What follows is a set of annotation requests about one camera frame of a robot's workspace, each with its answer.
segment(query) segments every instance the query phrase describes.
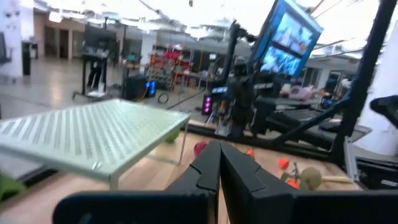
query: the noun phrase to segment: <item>cable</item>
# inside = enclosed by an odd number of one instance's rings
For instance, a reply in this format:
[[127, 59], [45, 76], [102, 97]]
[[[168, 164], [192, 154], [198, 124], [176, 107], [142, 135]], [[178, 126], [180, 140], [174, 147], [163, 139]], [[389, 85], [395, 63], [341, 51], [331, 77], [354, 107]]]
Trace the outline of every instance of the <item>cable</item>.
[[327, 11], [329, 11], [330, 9], [334, 8], [335, 6], [337, 6], [339, 3], [341, 3], [343, 0], [339, 0], [338, 2], [334, 3], [332, 6], [330, 6], [327, 10], [321, 12], [319, 15], [315, 16], [314, 19], [318, 19], [320, 16], [322, 16], [324, 13], [326, 13]]
[[[165, 99], [164, 101], [160, 99], [162, 96], [166, 96], [166, 99]], [[162, 94], [160, 94], [160, 96], [157, 98], [157, 102], [160, 103], [160, 104], [165, 104], [165, 103], [167, 103], [168, 101], [169, 101], [169, 96], [168, 96], [167, 93], [162, 93]]]
[[188, 98], [186, 98], [186, 99], [183, 99], [183, 100], [179, 101], [178, 103], [176, 103], [176, 104], [174, 104], [174, 105], [172, 105], [172, 106], [169, 106], [169, 107], [166, 108], [166, 109], [167, 109], [167, 110], [172, 109], [173, 107], [176, 107], [176, 106], [180, 105], [181, 103], [183, 103], [183, 102], [185, 102], [185, 101], [187, 101], [187, 100], [190, 100], [190, 99], [194, 98], [195, 96], [198, 96], [200, 93], [203, 93], [203, 92], [204, 92], [204, 90], [202, 90], [202, 91], [200, 91], [200, 92], [198, 92], [198, 93], [196, 93], [196, 94], [194, 94], [194, 95], [192, 95], [192, 96], [190, 96], [190, 97], [188, 97]]

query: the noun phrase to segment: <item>black frame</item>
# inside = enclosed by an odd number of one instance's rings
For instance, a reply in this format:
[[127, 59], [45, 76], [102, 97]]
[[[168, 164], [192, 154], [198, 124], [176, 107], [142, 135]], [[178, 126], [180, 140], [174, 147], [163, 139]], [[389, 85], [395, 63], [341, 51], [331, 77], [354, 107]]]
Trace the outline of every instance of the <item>black frame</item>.
[[[332, 162], [342, 168], [345, 167], [345, 155], [344, 155], [344, 141], [346, 137], [350, 137], [353, 133], [354, 126], [356, 124], [357, 118], [360, 116], [361, 111], [364, 107], [367, 90], [371, 84], [372, 75], [374, 71], [374, 66], [376, 64], [376, 60], [379, 56], [379, 52], [384, 42], [384, 37], [386, 35], [390, 19], [392, 17], [392, 13], [394, 12], [394, 8], [396, 6], [397, 0], [388, 1], [383, 0], [380, 2], [379, 9], [377, 11], [377, 15], [375, 17], [371, 32], [368, 37], [368, 42], [364, 48], [363, 57], [361, 59], [361, 63], [359, 64], [358, 71], [356, 73], [356, 78], [352, 84], [350, 94], [339, 101], [334, 107], [329, 108], [323, 113], [320, 113], [318, 116], [312, 118], [310, 121], [301, 124], [300, 126], [292, 129], [288, 133], [282, 134], [281, 136], [272, 139], [258, 139], [251, 137], [243, 137], [243, 138], [227, 138], [223, 136], [218, 136], [214, 133], [214, 129], [206, 128], [203, 126], [198, 126], [194, 124], [188, 125], [188, 131], [195, 134], [200, 134], [204, 136], [208, 136], [211, 138], [224, 139], [231, 142], [236, 142], [240, 144], [247, 144], [249, 146], [259, 147], [263, 149], [270, 149], [279, 152], [284, 152], [288, 154], [293, 154], [296, 156], [308, 157], [311, 159], [316, 159], [319, 161]], [[269, 18], [265, 21], [262, 32], [269, 22]], [[231, 65], [231, 60], [233, 58], [234, 53], [234, 43], [236, 43], [236, 39], [238, 38], [238, 31], [236, 31], [236, 27], [239, 28], [237, 24], [233, 24], [231, 39], [228, 46], [228, 51], [226, 55], [226, 61], [224, 62], [224, 71], [229, 71], [229, 67]], [[259, 41], [254, 45], [256, 48], [258, 47]], [[294, 137], [298, 133], [302, 133], [306, 131], [308, 128], [319, 124], [327, 117], [337, 113], [343, 112], [343, 118], [341, 120], [341, 128], [340, 132], [337, 134], [330, 152], [327, 151], [316, 151], [313, 149], [309, 149], [307, 147], [299, 146], [293, 142], [288, 142], [288, 140]], [[387, 164], [380, 163], [378, 161], [371, 161], [366, 159], [357, 159], [359, 167], [363, 166], [373, 166], [373, 167], [383, 167], [385, 169], [390, 169]]]
[[[97, 28], [97, 27], [93, 27], [90, 26], [90, 24], [86, 24], [85, 26], [85, 38], [87, 37], [88, 34], [90, 34], [89, 30], [91, 29], [92, 32], [97, 32], [97, 34], [101, 34], [104, 35], [106, 37], [108, 37], [109, 39], [114, 39], [115, 40], [115, 45], [114, 46], [108, 46], [108, 48], [113, 48], [113, 50], [115, 52], [119, 52], [118, 49], [114, 49], [116, 48], [116, 33], [115, 32], [111, 32], [106, 30], [106, 23], [108, 21], [108, 18], [105, 17], [105, 22], [103, 24], [103, 28]], [[76, 95], [80, 95], [80, 96], [84, 96], [90, 100], [101, 100], [103, 99], [103, 97], [97, 98], [94, 96], [88, 96], [86, 95], [86, 66], [88, 62], [94, 63], [94, 62], [98, 62], [99, 65], [102, 67], [101, 68], [101, 78], [102, 78], [102, 82], [104, 83], [104, 90], [106, 91], [106, 71], [107, 71], [107, 67], [108, 67], [108, 59], [109, 57], [99, 57], [97, 55], [92, 55], [92, 54], [82, 54], [82, 59], [83, 59], [83, 71], [81, 73], [81, 91], [74, 91], [72, 93], [72, 100], [75, 99]]]

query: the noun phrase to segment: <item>doorway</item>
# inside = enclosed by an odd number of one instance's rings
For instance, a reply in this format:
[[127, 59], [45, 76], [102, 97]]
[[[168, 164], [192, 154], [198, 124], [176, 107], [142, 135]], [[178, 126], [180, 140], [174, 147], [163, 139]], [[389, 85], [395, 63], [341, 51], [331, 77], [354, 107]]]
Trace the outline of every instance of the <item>doorway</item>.
[[341, 72], [330, 72], [329, 73], [329, 78], [326, 81], [325, 85], [325, 91], [329, 93], [334, 93], [336, 90], [336, 87], [339, 82]]
[[60, 58], [68, 58], [69, 30], [60, 29]]
[[57, 57], [57, 41], [55, 29], [53, 27], [44, 27], [44, 55], [50, 57]]

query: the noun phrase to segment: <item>window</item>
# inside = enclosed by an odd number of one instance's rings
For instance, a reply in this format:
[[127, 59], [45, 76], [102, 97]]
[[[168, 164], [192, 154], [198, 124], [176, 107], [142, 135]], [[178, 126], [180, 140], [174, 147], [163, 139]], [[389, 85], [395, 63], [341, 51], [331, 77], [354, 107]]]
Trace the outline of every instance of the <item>window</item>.
[[317, 68], [306, 68], [304, 70], [302, 87], [313, 85], [314, 88], [318, 87], [320, 69]]

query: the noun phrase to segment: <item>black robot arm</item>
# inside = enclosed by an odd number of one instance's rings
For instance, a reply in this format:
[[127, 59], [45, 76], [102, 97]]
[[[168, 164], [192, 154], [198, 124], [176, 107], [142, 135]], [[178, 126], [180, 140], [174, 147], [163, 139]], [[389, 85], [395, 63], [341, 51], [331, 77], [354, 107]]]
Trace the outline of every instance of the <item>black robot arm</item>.
[[376, 98], [370, 105], [374, 112], [385, 116], [398, 128], [398, 95]]

